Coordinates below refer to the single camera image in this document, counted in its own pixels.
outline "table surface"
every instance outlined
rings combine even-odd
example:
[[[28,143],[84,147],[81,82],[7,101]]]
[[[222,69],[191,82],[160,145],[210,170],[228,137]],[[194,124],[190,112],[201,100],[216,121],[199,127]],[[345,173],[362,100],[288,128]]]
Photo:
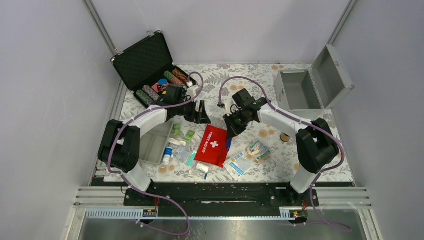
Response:
[[[205,100],[206,112],[212,121],[211,125],[226,129],[222,116],[224,110],[217,107],[218,92],[221,83],[234,76],[243,76],[251,78],[262,85],[268,97],[272,102],[276,101],[274,90],[274,79],[279,70],[301,70],[310,67],[310,64],[190,64],[178,65],[187,73],[199,72],[204,78],[204,88],[198,99]],[[253,83],[243,80],[234,79],[224,86],[222,90],[223,100],[229,99],[233,94],[241,89],[247,89],[249,93],[256,99],[262,97],[262,92]],[[141,113],[145,108],[135,99],[133,94],[128,91],[125,96],[120,120],[129,119]],[[325,119],[333,133],[340,139],[336,122],[333,118],[331,110],[325,110],[319,117]],[[189,146],[197,149],[201,143],[206,125],[198,125],[185,120],[180,121],[182,134],[193,130],[196,132]],[[272,150],[270,158],[256,162],[251,159],[253,168],[238,181],[234,180],[230,174],[218,166],[212,166],[209,169],[207,179],[200,176],[190,175],[190,167],[184,165],[178,160],[171,159],[168,166],[155,166],[148,163],[142,163],[141,167],[146,174],[155,182],[289,182],[299,168],[299,160],[295,141],[291,139],[289,142],[280,140],[281,131],[276,128],[265,125],[263,123],[252,122],[246,131],[241,135],[233,138],[231,149],[228,157],[232,157],[246,149],[253,140],[260,140],[264,145]],[[340,160],[340,154],[329,166],[337,164]],[[120,177],[106,173],[105,181],[121,182]],[[325,172],[319,182],[352,182],[353,176],[349,168],[347,159],[337,169]]]

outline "white packet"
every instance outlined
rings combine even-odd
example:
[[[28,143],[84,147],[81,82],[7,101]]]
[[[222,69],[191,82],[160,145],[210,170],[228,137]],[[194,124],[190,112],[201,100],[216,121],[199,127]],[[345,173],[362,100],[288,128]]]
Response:
[[[224,168],[229,172],[231,177],[238,180],[252,169],[251,162],[246,158],[246,154],[240,152],[239,154],[230,157],[224,162]]]
[[[190,175],[200,176],[203,179],[206,179],[208,177],[208,173],[209,173],[209,166],[199,161],[196,161],[193,165],[191,165],[191,169],[188,172],[188,174]]]

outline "cable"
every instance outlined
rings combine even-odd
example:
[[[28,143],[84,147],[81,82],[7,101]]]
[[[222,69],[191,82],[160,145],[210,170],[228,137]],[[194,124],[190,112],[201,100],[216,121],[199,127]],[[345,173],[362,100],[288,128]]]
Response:
[[[322,169],[322,170],[321,170],[321,171],[320,171],[320,172],[316,175],[315,179],[312,181],[312,183],[311,183],[311,185],[310,185],[310,188],[309,188],[310,202],[311,202],[312,208],[313,208],[313,210],[315,211],[316,215],[318,215],[318,217],[319,217],[319,218],[320,218],[320,219],[321,219],[324,223],[326,223],[326,224],[327,224],[327,225],[329,225],[330,227],[332,227],[332,228],[334,228],[334,229],[337,229],[337,230],[339,230],[339,231],[341,231],[341,232],[345,232],[345,233],[350,233],[350,232],[352,232],[352,231],[353,231],[353,229],[352,229],[350,226],[348,226],[348,225],[346,225],[346,224],[344,224],[344,223],[339,222],[339,223],[337,223],[337,225],[344,226],[346,229],[343,229],[343,228],[337,227],[337,226],[336,226],[336,224],[334,224],[335,222],[327,221],[327,220],[324,218],[324,216],[322,216],[322,215],[318,212],[317,208],[315,207],[314,201],[313,201],[313,199],[312,199],[312,196],[313,196],[313,194],[312,194],[312,193],[313,193],[313,192],[312,192],[312,188],[313,188],[313,186],[315,185],[315,183],[318,181],[318,179],[320,178],[321,174],[322,174],[322,173],[324,173],[324,172],[327,172],[327,171],[330,171],[330,170],[333,170],[333,169],[336,169],[336,168],[340,167],[340,166],[343,164],[343,162],[345,161],[345,150],[344,150],[344,148],[343,148],[343,146],[342,146],[342,143],[341,143],[341,142],[340,142],[337,138],[335,138],[333,135],[331,135],[330,133],[328,133],[327,131],[325,131],[324,129],[321,129],[320,127],[317,127],[317,126],[315,126],[315,125],[313,125],[313,124],[311,124],[311,123],[309,123],[309,122],[302,121],[302,120],[301,120],[301,119],[299,119],[298,117],[293,116],[293,115],[290,115],[290,114],[288,114],[287,112],[281,111],[280,109],[276,108],[274,105],[272,105],[272,104],[271,104],[271,101],[270,101],[270,99],[268,98],[267,93],[265,92],[265,89],[264,89],[264,88],[263,88],[263,87],[262,87],[262,86],[261,86],[261,85],[260,85],[257,81],[254,81],[254,80],[252,80],[252,79],[250,79],[250,78],[247,78],[247,77],[245,77],[245,76],[232,76],[232,77],[228,78],[227,80],[225,80],[225,81],[222,83],[221,88],[219,89],[219,95],[218,95],[218,103],[219,103],[219,104],[221,104],[221,103],[222,103],[221,95],[222,95],[222,90],[223,90],[223,87],[224,87],[225,83],[227,83],[228,81],[230,81],[230,80],[232,80],[232,79],[244,79],[244,80],[247,80],[247,81],[249,81],[249,82],[251,82],[251,83],[255,84],[256,86],[258,86],[258,87],[260,88],[260,90],[262,90],[262,93],[263,93],[263,95],[264,95],[264,97],[265,97],[265,99],[266,99],[266,102],[268,103],[269,107],[270,107],[271,109],[273,109],[275,112],[277,112],[277,113],[279,113],[279,114],[283,115],[284,117],[286,117],[286,118],[288,118],[288,119],[290,119],[290,120],[296,121],[296,122],[298,122],[298,123],[300,123],[300,124],[306,125],[306,126],[311,127],[311,128],[313,128],[313,129],[315,129],[315,130],[317,130],[317,131],[320,131],[321,133],[325,134],[327,137],[329,137],[331,140],[333,140],[333,141],[337,144],[337,147],[340,149],[340,152],[341,152],[341,159],[340,159],[340,162],[339,162],[339,163],[337,163],[337,164],[336,164],[336,165],[334,165],[334,166],[331,166],[331,167],[327,167],[327,168],[325,168],[325,169]]]
[[[236,104],[231,105],[231,107],[229,107],[229,110],[232,114],[236,112],[236,111],[233,111],[233,107],[235,107],[238,110],[240,109]]]
[[[308,201],[305,200],[303,201],[303,207],[302,207],[302,212],[304,212],[306,210],[306,208],[308,207]]]
[[[140,190],[140,189],[138,189],[137,187],[135,187],[135,186],[133,186],[133,184],[131,184],[131,182],[122,174],[122,172],[121,171],[113,171],[112,169],[111,169],[111,163],[112,163],[112,156],[113,156],[113,154],[114,154],[114,151],[115,151],[115,148],[116,148],[116,146],[117,146],[117,143],[118,143],[118,140],[120,139],[120,137],[121,137],[121,135],[122,135],[122,133],[124,132],[124,130],[125,130],[125,128],[127,128],[131,123],[133,123],[135,120],[137,120],[137,119],[139,119],[141,116],[143,116],[143,115],[145,115],[145,114],[147,114],[147,113],[150,113],[150,112],[153,112],[153,111],[156,111],[156,110],[160,110],[160,109],[170,109],[170,108],[176,108],[176,107],[181,107],[181,106],[184,106],[184,105],[186,105],[186,104],[188,104],[188,103],[190,103],[190,102],[193,102],[200,94],[201,94],[201,92],[202,92],[202,90],[203,90],[203,86],[204,86],[204,84],[205,84],[205,82],[204,82],[204,80],[203,80],[203,76],[200,74],[200,73],[198,73],[198,72],[196,72],[196,71],[194,71],[194,72],[192,72],[192,73],[190,73],[189,75],[188,75],[188,77],[187,77],[187,80],[190,80],[190,77],[191,77],[191,75],[193,75],[193,74],[197,74],[199,77],[200,77],[200,79],[201,79],[201,87],[200,87],[200,89],[199,89],[199,91],[197,92],[197,94],[193,97],[193,98],[191,98],[190,100],[188,100],[188,101],[185,101],[185,102],[182,102],[182,103],[179,103],[179,104],[175,104],[175,105],[168,105],[168,106],[158,106],[158,107],[154,107],[154,108],[148,108],[148,109],[146,109],[145,111],[143,111],[142,113],[140,113],[140,114],[138,114],[137,116],[135,116],[134,118],[132,118],[132,119],[130,119],[127,123],[125,123],[123,126],[122,126],[122,128],[118,131],[118,133],[117,133],[117,135],[116,135],[116,138],[115,138],[115,140],[113,141],[113,143],[112,143],[112,147],[110,148],[110,153],[109,153],[109,157],[108,157],[108,159],[107,159],[107,170],[109,171],[109,173],[111,173],[111,174],[119,174],[119,175],[121,175],[121,177],[122,177],[122,179],[123,179],[123,181],[126,183],[126,184],[128,184],[128,188],[132,188],[132,189],[134,189],[135,191],[137,191],[137,192],[139,192],[140,194],[143,194],[143,195],[146,195],[146,196],[149,196],[149,197],[153,197],[153,198],[159,198],[159,199],[164,199],[164,200],[166,200],[166,201],[169,201],[169,202],[171,202],[171,203],[173,203],[175,206],[177,206],[180,210],[181,210],[181,212],[184,214],[184,216],[185,216],[185,218],[187,219],[187,230],[185,230],[184,232],[171,232],[171,231],[166,231],[166,230],[162,230],[162,229],[160,229],[160,228],[157,228],[157,227],[154,227],[154,226],[150,226],[150,225],[144,225],[143,223],[141,223],[141,226],[143,227],[143,226],[146,226],[146,227],[148,227],[148,228],[150,228],[150,229],[153,229],[153,230],[156,230],[156,231],[159,231],[159,232],[162,232],[162,233],[165,233],[165,234],[169,234],[169,235],[174,235],[174,236],[183,236],[183,235],[186,235],[189,231],[190,231],[190,219],[189,219],[189,216],[187,215],[187,213],[186,213],[186,211],[176,202],[176,201],[174,201],[174,200],[172,200],[172,199],[170,199],[170,198],[167,198],[167,197],[165,197],[165,196],[160,196],[160,195],[155,195],[155,194],[151,194],[151,193],[147,193],[147,192],[145,192],[145,191],[142,191],[142,190]]]

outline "metal box lid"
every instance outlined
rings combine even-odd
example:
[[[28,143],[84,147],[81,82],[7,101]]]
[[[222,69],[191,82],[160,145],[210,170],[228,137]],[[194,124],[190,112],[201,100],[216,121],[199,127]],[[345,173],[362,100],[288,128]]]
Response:
[[[313,62],[310,73],[325,109],[333,108],[355,87],[336,48],[330,44]]]
[[[110,61],[127,88],[132,91],[148,85],[148,79],[152,76],[162,76],[173,64],[170,49],[161,31],[156,31],[130,46]]]

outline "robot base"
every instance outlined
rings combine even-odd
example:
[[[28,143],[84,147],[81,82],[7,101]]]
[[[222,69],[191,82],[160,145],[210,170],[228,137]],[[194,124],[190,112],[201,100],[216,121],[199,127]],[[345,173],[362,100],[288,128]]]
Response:
[[[155,183],[147,192],[169,196],[187,212],[190,217],[280,217],[280,207],[301,210],[304,201],[311,206],[309,191],[295,202],[290,200],[289,183]],[[315,206],[319,206],[317,192],[313,191]],[[155,199],[132,189],[125,193],[124,206],[151,207]],[[161,200],[158,217],[183,217],[181,211],[169,201]],[[306,217],[296,219],[299,223]]]

